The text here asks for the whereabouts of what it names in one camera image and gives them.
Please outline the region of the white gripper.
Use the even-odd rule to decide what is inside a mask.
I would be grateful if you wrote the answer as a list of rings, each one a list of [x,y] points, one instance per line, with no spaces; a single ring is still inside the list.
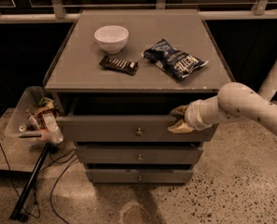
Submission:
[[[185,116],[185,120],[180,119],[174,125],[168,127],[171,133],[191,133],[194,130],[201,131],[212,126],[207,123],[210,105],[204,100],[191,102],[189,105],[180,105],[170,111],[170,115],[176,117]]]

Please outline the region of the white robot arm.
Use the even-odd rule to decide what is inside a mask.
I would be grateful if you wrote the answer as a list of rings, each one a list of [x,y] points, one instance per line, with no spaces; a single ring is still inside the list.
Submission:
[[[191,133],[218,123],[251,119],[277,136],[277,105],[271,102],[276,92],[277,59],[258,92],[242,83],[230,82],[214,97],[173,109],[170,114],[179,120],[168,131]]]

